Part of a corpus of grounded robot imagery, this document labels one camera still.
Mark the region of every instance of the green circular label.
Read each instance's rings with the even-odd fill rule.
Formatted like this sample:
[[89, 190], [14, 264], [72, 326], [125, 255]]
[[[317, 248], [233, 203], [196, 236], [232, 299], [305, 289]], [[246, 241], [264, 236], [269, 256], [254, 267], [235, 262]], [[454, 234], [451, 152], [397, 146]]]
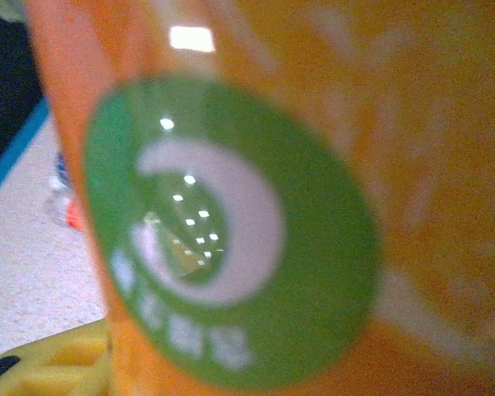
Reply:
[[121, 87], [85, 150], [94, 232], [128, 310], [205, 382], [319, 374], [374, 300], [373, 220], [343, 161], [284, 111], [187, 76]]

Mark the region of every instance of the logo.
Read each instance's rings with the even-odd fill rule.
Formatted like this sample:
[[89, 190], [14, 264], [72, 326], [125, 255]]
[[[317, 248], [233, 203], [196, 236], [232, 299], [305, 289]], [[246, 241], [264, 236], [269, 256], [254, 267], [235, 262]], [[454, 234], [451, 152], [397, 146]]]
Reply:
[[274, 389], [358, 337], [373, 220], [345, 164], [284, 111], [198, 78], [133, 82], [97, 109], [85, 169], [112, 279], [174, 365]]

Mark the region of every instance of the white crescent logo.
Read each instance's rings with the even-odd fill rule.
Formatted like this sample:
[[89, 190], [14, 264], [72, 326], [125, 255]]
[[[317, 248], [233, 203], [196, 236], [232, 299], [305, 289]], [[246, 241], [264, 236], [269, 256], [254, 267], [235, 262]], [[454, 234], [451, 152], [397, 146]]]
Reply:
[[226, 218], [224, 263], [205, 285], [179, 280], [165, 265], [150, 230], [142, 224], [133, 227], [140, 234], [134, 243], [145, 266], [163, 286], [185, 299], [219, 306], [246, 299], [272, 277], [285, 240], [285, 220], [278, 195], [251, 164], [216, 144], [166, 139], [147, 147], [137, 168], [144, 176], [166, 171], [192, 175], [219, 198]]

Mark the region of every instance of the orange package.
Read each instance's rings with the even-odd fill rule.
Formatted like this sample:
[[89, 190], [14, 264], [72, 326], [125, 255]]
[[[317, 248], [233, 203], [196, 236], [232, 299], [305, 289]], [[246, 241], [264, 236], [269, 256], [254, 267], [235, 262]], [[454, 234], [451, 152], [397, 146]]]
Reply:
[[122, 395], [495, 394], [495, 2], [26, 3]]

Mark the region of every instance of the tiled floor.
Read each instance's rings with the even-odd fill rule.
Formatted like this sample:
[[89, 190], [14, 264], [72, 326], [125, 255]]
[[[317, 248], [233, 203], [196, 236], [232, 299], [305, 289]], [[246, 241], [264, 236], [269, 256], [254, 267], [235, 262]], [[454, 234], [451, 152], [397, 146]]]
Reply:
[[83, 236], [45, 213], [56, 153], [47, 120], [0, 187], [0, 353], [103, 316]]

